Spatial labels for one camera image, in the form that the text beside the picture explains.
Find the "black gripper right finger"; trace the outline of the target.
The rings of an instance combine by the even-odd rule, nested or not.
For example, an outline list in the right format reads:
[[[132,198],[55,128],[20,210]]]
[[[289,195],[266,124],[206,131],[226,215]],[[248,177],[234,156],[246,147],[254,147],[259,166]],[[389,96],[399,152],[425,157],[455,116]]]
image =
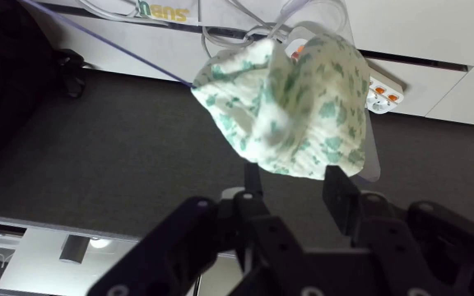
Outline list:
[[[376,296],[474,296],[474,221],[439,202],[407,208],[363,192],[328,166],[323,202],[353,248],[364,248],[381,271]]]

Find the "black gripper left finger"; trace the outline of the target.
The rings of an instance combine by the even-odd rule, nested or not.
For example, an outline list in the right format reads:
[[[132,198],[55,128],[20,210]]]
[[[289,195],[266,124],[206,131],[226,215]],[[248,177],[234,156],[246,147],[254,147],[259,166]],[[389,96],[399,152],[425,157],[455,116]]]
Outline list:
[[[180,203],[118,263],[86,296],[187,296],[223,253],[246,269],[236,198],[195,195]]]

